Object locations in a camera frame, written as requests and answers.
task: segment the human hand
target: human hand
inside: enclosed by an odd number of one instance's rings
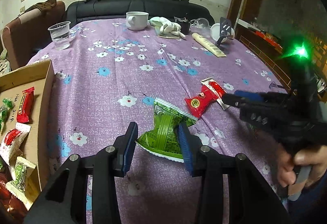
[[[283,146],[279,144],[277,148],[277,164],[277,179],[282,187],[295,183],[296,175],[293,171],[295,165],[313,165],[309,178],[305,184],[306,187],[309,187],[318,181],[326,172],[327,146],[303,149],[292,158],[292,156],[285,151]]]

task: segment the white mug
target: white mug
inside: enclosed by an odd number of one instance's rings
[[[148,17],[146,12],[127,12],[126,26],[130,30],[143,30],[148,25]]]

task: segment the black leather sofa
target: black leather sofa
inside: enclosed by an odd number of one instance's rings
[[[142,11],[152,17],[165,17],[174,21],[176,17],[187,17],[189,20],[206,18],[210,25],[215,23],[207,8],[190,3],[189,0],[89,0],[74,2],[66,10],[66,21],[70,27],[94,19],[126,18],[126,12]]]

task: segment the white and red candy wrapper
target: white and red candy wrapper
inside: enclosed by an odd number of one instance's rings
[[[7,132],[3,137],[0,145],[0,155],[8,165],[9,160],[15,155],[30,130],[31,126],[24,123],[16,123],[16,127]]]
[[[30,87],[22,92],[22,100],[18,107],[17,121],[19,123],[28,123],[34,101],[34,87]]]
[[[200,118],[207,106],[215,100],[221,105],[223,110],[229,107],[221,99],[226,91],[212,77],[201,80],[201,83],[203,86],[201,87],[200,94],[193,98],[184,99],[193,116]]]

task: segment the cardboard box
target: cardboard box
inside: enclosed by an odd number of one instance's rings
[[[24,157],[36,165],[31,175],[35,187],[40,192],[46,185],[49,177],[49,158],[47,153],[47,114],[49,99],[54,79],[51,60],[24,66],[0,77],[0,103],[3,98],[11,98],[14,108],[9,111],[9,118],[4,126],[0,140],[16,125],[19,103],[22,91],[35,87],[34,102],[28,125],[31,131],[22,143]]]

